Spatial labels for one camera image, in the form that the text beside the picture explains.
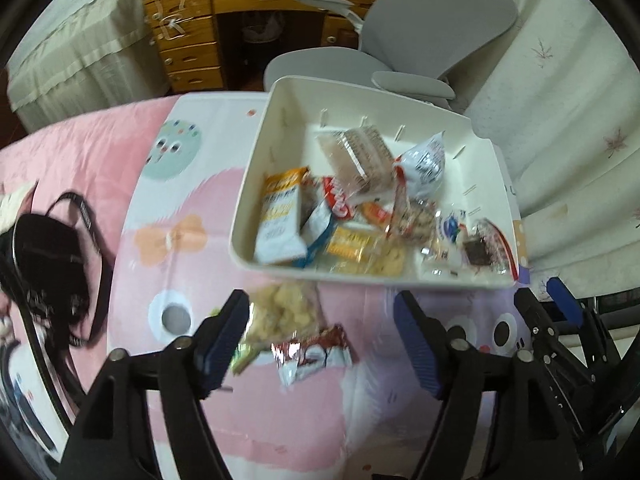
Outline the black shoulder bag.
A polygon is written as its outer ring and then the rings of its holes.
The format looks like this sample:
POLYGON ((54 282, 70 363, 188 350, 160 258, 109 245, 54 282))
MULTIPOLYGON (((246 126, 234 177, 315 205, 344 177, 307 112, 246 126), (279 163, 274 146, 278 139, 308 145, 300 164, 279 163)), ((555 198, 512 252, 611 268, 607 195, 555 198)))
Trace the black shoulder bag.
POLYGON ((89 336, 73 332, 74 327, 84 322, 91 304, 80 237, 76 228, 53 218, 49 211, 20 214, 13 226, 1 234, 1 289, 36 320, 62 335, 68 344, 83 347, 99 338, 106 320, 113 263, 85 197, 67 191, 55 201, 63 202, 78 210, 101 258, 98 298, 89 336))

